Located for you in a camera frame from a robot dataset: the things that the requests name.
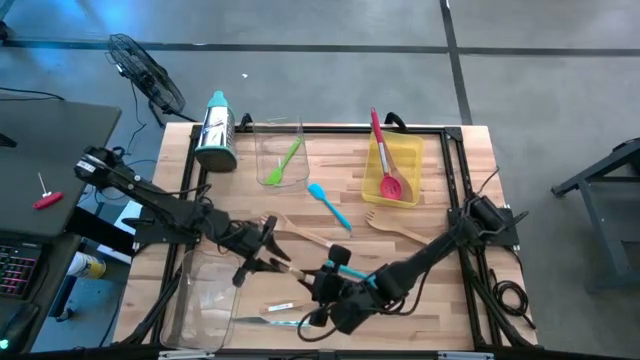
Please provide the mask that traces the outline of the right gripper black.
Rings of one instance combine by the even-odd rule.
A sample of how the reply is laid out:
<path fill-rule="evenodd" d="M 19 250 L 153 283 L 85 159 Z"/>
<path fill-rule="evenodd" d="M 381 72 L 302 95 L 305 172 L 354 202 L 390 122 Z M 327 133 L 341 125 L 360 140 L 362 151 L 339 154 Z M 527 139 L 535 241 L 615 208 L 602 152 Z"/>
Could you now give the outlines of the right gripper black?
<path fill-rule="evenodd" d="M 316 270 L 303 270 L 302 286 L 310 293 L 316 307 L 306 313 L 301 322 L 325 327 L 329 317 L 342 334 L 352 334 L 371 316 L 380 312 L 378 288 L 369 281 L 343 281 L 339 266 L 347 265 L 351 251 L 332 245 L 328 260 Z"/>

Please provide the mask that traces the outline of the wooden spork with sticker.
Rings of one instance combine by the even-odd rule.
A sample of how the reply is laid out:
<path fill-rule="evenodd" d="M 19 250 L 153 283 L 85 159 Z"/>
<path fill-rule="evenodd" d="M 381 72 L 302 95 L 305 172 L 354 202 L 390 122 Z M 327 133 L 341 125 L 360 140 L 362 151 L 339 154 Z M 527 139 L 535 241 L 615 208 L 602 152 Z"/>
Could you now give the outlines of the wooden spork with sticker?
<path fill-rule="evenodd" d="M 334 245 L 330 240 L 294 225 L 286 216 L 277 212 L 267 212 L 259 217 L 259 221 L 262 224 L 265 224 L 270 217 L 274 217 L 276 219 L 276 231 L 299 235 L 327 249 Z"/>

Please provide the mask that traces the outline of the cream-handled kitchen knife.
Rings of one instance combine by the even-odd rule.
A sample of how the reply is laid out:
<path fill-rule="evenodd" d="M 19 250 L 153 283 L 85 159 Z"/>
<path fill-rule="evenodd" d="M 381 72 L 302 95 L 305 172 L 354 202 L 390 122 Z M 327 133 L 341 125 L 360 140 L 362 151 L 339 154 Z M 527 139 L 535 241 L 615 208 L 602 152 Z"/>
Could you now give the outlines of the cream-handled kitchen knife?
<path fill-rule="evenodd" d="M 314 271 L 313 270 L 301 270 L 295 268 L 287 263 L 284 263 L 276 258 L 269 259 L 270 264 L 275 267 L 278 271 L 282 273 L 286 273 L 292 275 L 296 280 L 311 283 L 314 280 Z"/>

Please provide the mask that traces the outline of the grey spatula wooden handle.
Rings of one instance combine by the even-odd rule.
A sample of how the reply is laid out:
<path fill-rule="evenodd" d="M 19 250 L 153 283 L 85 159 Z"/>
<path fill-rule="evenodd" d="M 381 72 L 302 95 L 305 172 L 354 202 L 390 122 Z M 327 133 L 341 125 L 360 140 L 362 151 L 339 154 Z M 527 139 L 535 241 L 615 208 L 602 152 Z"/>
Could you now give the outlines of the grey spatula wooden handle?
<path fill-rule="evenodd" d="M 313 306 L 314 302 L 304 300 L 291 300 L 275 303 L 264 304 L 260 309 L 261 315 L 267 315 L 276 312 L 290 311 L 290 310 L 303 310 L 305 307 Z"/>

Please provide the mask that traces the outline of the green silicone spatula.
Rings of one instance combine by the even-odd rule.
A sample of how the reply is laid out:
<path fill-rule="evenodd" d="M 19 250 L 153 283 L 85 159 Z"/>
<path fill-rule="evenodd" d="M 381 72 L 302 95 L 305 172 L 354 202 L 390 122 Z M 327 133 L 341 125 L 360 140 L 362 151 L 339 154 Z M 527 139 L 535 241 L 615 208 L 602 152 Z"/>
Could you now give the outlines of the green silicone spatula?
<path fill-rule="evenodd" d="M 296 153 L 301 143 L 302 143 L 301 137 L 298 137 L 294 140 L 292 145 L 289 147 L 287 154 L 284 156 L 282 160 L 278 162 L 278 166 L 271 172 L 269 177 L 266 179 L 267 185 L 275 186 L 280 184 L 283 177 L 284 168 L 287 166 L 290 159 Z"/>

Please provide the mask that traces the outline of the light blue silicone spatula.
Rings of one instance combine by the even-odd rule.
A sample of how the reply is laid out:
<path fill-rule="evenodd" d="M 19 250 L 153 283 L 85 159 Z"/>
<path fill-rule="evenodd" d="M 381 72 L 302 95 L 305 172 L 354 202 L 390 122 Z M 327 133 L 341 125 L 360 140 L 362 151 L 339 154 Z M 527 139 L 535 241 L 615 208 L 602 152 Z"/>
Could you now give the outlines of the light blue silicone spatula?
<path fill-rule="evenodd" d="M 322 186 L 317 183 L 312 183 L 307 187 L 307 189 L 315 199 L 323 202 L 327 206 L 327 208 L 348 231 L 352 230 L 352 225 L 349 220 L 329 201 Z"/>

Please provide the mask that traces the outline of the red slotted spoon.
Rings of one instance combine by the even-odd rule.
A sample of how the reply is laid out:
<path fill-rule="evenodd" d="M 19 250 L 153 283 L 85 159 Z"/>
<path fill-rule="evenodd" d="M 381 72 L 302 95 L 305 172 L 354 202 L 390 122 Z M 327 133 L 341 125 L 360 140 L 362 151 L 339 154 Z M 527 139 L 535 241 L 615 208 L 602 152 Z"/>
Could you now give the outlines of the red slotted spoon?
<path fill-rule="evenodd" d="M 383 177 L 380 182 L 380 193 L 384 198 L 399 200 L 402 196 L 402 185 L 390 172 L 385 141 L 382 134 L 378 113 L 374 107 L 370 109 L 372 130 L 376 139 Z"/>

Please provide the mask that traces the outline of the large wooden spoon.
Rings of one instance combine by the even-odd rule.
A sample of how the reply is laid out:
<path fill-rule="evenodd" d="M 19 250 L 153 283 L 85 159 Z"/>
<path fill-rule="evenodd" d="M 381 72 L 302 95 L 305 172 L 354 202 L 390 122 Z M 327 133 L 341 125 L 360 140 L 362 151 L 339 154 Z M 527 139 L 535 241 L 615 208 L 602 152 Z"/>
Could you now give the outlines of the large wooden spoon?
<path fill-rule="evenodd" d="M 395 164 L 393 157 L 391 155 L 391 151 L 388 148 L 385 148 L 387 161 L 389 164 L 390 175 L 395 178 L 401 185 L 402 195 L 400 200 L 405 202 L 413 201 L 413 191 L 410 183 L 407 178 L 400 172 L 399 168 Z"/>

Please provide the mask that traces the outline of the white paper sheet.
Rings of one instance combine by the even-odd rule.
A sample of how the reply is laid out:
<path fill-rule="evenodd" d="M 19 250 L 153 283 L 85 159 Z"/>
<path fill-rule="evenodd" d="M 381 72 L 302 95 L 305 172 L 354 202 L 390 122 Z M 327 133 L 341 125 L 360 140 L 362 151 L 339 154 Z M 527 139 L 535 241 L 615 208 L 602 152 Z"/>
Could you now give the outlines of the white paper sheet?
<path fill-rule="evenodd" d="M 133 227 L 126 225 L 123 220 L 125 218 L 138 218 L 142 210 L 142 206 L 140 204 L 134 201 L 128 201 L 124 207 L 106 205 L 106 210 L 117 210 L 117 217 L 113 221 L 113 225 L 115 227 L 131 235 L 136 233 L 136 230 Z M 125 255 L 124 253 L 118 252 L 108 246 L 99 245 L 97 247 L 97 251 L 122 263 L 128 265 L 132 263 L 132 257 L 130 255 Z"/>

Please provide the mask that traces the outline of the yellow translucent plastic bin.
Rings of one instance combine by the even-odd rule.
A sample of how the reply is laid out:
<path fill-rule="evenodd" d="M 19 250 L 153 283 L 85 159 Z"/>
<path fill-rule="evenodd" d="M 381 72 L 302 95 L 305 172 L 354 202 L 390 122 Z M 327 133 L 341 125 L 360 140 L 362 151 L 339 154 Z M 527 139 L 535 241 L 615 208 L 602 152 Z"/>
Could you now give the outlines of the yellow translucent plastic bin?
<path fill-rule="evenodd" d="M 361 196 L 364 201 L 400 208 L 411 208 L 420 199 L 422 175 L 422 155 L 424 140 L 415 135 L 382 132 L 387 148 L 400 172 L 407 178 L 413 191 L 413 201 L 405 202 L 384 198 L 380 193 L 380 182 L 383 177 L 380 156 L 374 134 L 368 142 L 368 156 L 365 163 Z"/>

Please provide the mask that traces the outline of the black floor fan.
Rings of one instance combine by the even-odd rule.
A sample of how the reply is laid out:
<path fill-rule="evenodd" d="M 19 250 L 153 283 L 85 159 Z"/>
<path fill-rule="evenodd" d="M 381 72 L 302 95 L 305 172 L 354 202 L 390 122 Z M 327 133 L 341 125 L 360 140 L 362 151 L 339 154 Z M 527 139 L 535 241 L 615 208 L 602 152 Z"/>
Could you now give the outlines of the black floor fan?
<path fill-rule="evenodd" d="M 107 48 L 119 74 L 146 96 L 148 108 L 160 128 L 164 129 L 166 124 L 160 119 L 158 110 L 197 123 L 183 114 L 186 101 L 166 69 L 139 43 L 126 34 L 116 33 L 109 36 Z"/>

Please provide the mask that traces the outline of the black desk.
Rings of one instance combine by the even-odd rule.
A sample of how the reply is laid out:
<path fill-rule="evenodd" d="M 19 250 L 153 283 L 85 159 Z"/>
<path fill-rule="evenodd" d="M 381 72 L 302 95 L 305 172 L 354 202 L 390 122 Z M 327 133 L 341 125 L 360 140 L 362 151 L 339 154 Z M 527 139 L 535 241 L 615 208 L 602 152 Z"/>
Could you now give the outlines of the black desk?
<path fill-rule="evenodd" d="M 0 233 L 55 237 L 64 232 L 85 183 L 74 166 L 89 146 L 105 146 L 122 110 L 62 100 L 28 100 L 0 95 L 0 134 L 14 147 L 0 146 Z M 49 191 L 64 198 L 43 209 L 41 173 Z"/>

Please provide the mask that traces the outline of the backlit computer keyboard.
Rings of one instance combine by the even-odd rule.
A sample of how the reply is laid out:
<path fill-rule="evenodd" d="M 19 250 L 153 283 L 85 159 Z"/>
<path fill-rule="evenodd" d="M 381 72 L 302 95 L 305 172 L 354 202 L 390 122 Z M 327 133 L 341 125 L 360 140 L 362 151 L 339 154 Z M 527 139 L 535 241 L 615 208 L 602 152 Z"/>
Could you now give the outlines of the backlit computer keyboard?
<path fill-rule="evenodd" d="M 36 280 L 42 247 L 0 242 L 0 297 L 23 300 Z"/>

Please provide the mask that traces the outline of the black metal bench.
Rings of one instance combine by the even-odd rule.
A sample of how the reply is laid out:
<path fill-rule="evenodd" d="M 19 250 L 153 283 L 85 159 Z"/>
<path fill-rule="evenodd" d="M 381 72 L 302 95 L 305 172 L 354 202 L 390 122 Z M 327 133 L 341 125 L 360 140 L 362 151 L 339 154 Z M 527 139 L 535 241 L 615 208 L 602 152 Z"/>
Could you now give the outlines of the black metal bench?
<path fill-rule="evenodd" d="M 640 247 L 640 137 L 614 147 L 566 181 L 551 188 L 562 198 L 577 190 L 606 258 L 607 273 L 586 285 L 590 293 L 640 287 L 640 269 L 635 270 L 625 246 Z"/>

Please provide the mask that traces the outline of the black aluminium table frame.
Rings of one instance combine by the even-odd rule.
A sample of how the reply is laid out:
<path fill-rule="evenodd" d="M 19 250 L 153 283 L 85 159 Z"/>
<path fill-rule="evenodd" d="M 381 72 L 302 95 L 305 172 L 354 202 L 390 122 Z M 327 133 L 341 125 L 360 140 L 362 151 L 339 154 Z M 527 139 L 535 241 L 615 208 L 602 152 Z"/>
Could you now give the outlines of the black aluminium table frame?
<path fill-rule="evenodd" d="M 409 209 L 381 208 L 386 218 L 403 226 L 403 233 L 379 231 L 366 220 L 372 209 L 361 196 L 371 136 L 368 126 L 321 124 L 304 130 L 310 178 L 324 187 L 328 198 L 351 222 L 350 229 L 343 228 L 306 190 L 278 192 L 262 187 L 256 179 L 251 133 L 236 139 L 239 164 L 234 172 L 202 175 L 198 164 L 187 159 L 191 132 L 186 123 L 167 127 L 152 177 L 156 185 L 176 190 L 206 182 L 214 204 L 236 218 L 253 218 L 267 210 L 279 212 L 298 227 L 348 247 L 351 265 L 364 272 L 406 258 L 425 240 L 439 236 L 447 228 L 452 201 L 461 199 L 468 190 L 480 191 L 497 206 L 505 203 L 489 131 L 484 126 L 411 127 L 424 141 L 419 202 Z M 415 232 L 416 238 L 410 239 L 409 232 Z M 300 340 L 289 327 L 242 322 L 231 329 L 218 356 L 427 359 L 441 352 L 486 352 L 493 347 L 487 310 L 469 286 L 458 253 L 443 259 L 416 285 L 407 308 L 408 316 L 376 315 L 351 335 L 328 327 L 315 328 L 309 331 L 307 341 Z"/>

